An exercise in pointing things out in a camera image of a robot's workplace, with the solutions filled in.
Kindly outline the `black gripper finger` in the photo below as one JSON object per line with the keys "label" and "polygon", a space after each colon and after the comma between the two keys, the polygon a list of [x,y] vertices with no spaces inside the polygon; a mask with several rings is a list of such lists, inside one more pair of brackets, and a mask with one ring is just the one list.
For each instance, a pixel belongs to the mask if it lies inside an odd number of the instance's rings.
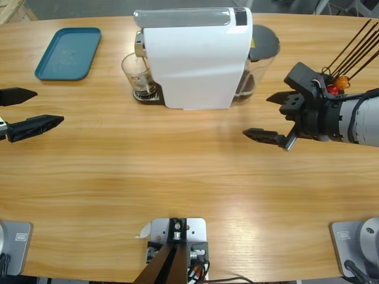
{"label": "black gripper finger", "polygon": [[248,128],[242,131],[242,133],[258,143],[276,145],[285,151],[290,151],[298,139],[297,133],[293,130],[287,136],[279,134],[276,131],[267,131],[261,128]]}
{"label": "black gripper finger", "polygon": [[14,143],[41,135],[57,127],[65,118],[58,115],[40,115],[24,121],[7,124],[7,139]]}
{"label": "black gripper finger", "polygon": [[1,89],[0,106],[7,107],[10,105],[21,104],[35,96],[37,96],[37,92],[24,88]]}
{"label": "black gripper finger", "polygon": [[294,95],[300,95],[302,96],[301,93],[297,91],[284,91],[284,92],[276,92],[273,95],[269,96],[266,101],[272,102],[275,104],[281,104],[284,105],[287,100],[289,100],[290,96]]}

